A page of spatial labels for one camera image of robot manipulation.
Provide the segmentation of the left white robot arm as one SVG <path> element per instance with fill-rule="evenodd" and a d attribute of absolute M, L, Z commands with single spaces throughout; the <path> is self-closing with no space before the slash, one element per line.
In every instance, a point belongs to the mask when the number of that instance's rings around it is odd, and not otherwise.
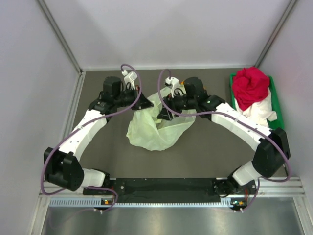
<path fill-rule="evenodd" d="M 105 78 L 103 90 L 89 105 L 79 124 L 60 144 L 44 152 L 43 178 L 47 182 L 70 191 L 87 187 L 94 187 L 100 194 L 110 191 L 109 175 L 101 170 L 82 168 L 80 158 L 97 132 L 120 113 L 118 108 L 142 110 L 153 107 L 135 84 L 136 79 L 137 74 L 133 71 L 124 79 Z"/>

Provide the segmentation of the pale green plastic bag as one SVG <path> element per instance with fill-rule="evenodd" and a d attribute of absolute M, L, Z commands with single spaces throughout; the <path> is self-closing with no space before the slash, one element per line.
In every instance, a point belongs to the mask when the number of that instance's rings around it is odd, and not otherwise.
<path fill-rule="evenodd" d="M 174 117 L 172 121 L 157 119 L 162 108 L 159 96 L 155 93 L 148 99 L 154 106 L 134 112 L 126 137 L 131 145 L 149 151 L 163 151 L 177 142 L 181 135 L 193 125 L 196 117 L 179 116 Z"/>

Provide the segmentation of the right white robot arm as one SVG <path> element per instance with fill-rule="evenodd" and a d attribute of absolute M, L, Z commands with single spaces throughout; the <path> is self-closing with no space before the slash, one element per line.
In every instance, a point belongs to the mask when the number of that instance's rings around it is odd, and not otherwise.
<path fill-rule="evenodd" d="M 208 95 L 199 78 L 190 77 L 180 83 L 169 76 L 165 86 L 171 91 L 161 100 L 163 106 L 158 119 L 171 121 L 183 111 L 195 110 L 201 118 L 240 137 L 254 151 L 253 159 L 235 169 L 226 180 L 227 192 L 238 194 L 249 182 L 272 177 L 290 158 L 288 138 L 283 129 L 273 130 L 249 120 L 219 96 Z"/>

